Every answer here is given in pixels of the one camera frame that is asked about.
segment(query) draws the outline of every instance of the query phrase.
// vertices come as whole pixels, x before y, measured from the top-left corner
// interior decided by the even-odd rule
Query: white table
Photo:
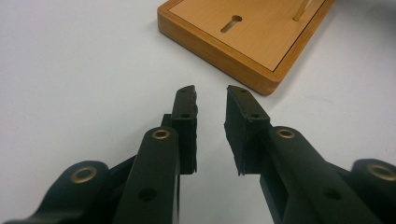
[[[272,223],[223,130],[226,88],[243,85],[158,32],[162,3],[0,2],[0,222],[33,214],[74,163],[133,156],[193,84],[198,173],[181,178],[180,223]],[[273,125],[346,169],[396,164],[395,24],[394,0],[338,0],[275,93],[253,93]]]

